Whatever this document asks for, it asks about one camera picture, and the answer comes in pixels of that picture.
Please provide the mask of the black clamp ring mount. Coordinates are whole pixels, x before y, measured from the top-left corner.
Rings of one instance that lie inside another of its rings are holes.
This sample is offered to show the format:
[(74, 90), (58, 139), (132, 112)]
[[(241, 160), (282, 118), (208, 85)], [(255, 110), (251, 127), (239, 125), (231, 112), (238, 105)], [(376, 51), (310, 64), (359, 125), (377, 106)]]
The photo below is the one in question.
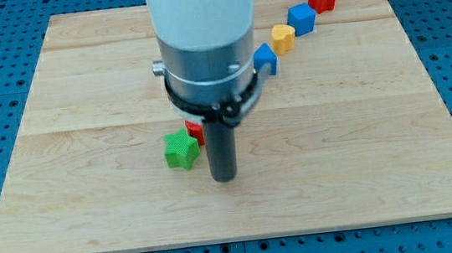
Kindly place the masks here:
[(271, 67), (270, 63), (260, 66), (241, 94), (231, 96), (228, 101), (215, 102), (209, 106), (194, 104), (179, 98), (171, 89), (167, 78), (163, 79), (163, 85), (172, 109), (185, 120), (198, 124), (219, 123), (227, 128), (237, 127), (259, 101), (263, 84), (270, 75)]

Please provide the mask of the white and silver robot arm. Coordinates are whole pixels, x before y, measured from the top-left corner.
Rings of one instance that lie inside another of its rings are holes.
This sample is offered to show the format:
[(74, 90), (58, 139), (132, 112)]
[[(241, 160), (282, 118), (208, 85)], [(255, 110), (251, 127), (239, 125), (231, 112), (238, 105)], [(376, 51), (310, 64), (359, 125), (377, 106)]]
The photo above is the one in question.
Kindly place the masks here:
[(253, 0), (146, 0), (172, 107), (202, 124), (209, 170), (220, 183), (237, 174), (234, 128), (259, 101), (270, 65), (254, 67)]

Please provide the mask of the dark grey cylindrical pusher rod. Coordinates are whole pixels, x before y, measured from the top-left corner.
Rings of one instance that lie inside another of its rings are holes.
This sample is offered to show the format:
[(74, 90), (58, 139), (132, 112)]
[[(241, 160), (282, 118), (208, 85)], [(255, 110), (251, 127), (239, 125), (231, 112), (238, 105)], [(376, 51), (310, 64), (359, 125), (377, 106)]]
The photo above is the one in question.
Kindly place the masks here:
[(203, 123), (205, 147), (212, 178), (220, 183), (237, 174), (234, 130), (217, 122)]

